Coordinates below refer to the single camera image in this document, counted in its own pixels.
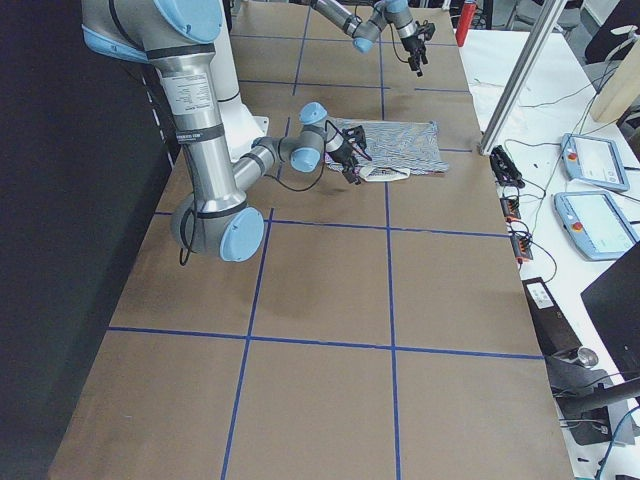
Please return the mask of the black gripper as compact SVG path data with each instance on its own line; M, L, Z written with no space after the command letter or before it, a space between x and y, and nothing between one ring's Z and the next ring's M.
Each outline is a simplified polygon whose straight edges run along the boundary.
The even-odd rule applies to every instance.
M403 39L403 47L409 54L407 62L412 72L418 77L423 76L422 64L428 64L425 42L417 38L416 35L408 36Z
M356 169L358 161L354 156L354 150L350 147L341 147L332 152L332 160L342 167L342 174L349 183L361 184L361 177Z

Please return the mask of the black monitor arm base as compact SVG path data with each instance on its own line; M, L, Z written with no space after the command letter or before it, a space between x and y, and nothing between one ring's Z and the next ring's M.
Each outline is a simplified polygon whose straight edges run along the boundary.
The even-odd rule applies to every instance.
M619 372L621 382L602 369L547 356L546 369L552 394L560 409L560 421L580 446L608 442L633 445L639 428L624 419L628 401L639 397L639 372Z

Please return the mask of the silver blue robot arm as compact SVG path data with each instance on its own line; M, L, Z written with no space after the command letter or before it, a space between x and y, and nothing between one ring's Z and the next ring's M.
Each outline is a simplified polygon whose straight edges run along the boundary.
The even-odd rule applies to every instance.
M172 215L171 228L180 262L193 254L227 262L249 259L260 247L264 219L248 206L246 191L276 162L302 172L326 158L355 164L355 142L312 102L300 112L296 137L254 137L250 150L232 160L212 68L226 32L218 1L84 1L82 29L96 53L148 63L160 76L181 144L192 192Z
M426 43L431 40L436 28L428 21L415 21L407 1L377 1L367 20L363 20L338 1L295 1L295 4L306 5L319 12L349 36L354 47L361 53L368 53L384 29L392 25L408 53L406 63L418 77L423 75L422 65L428 64Z

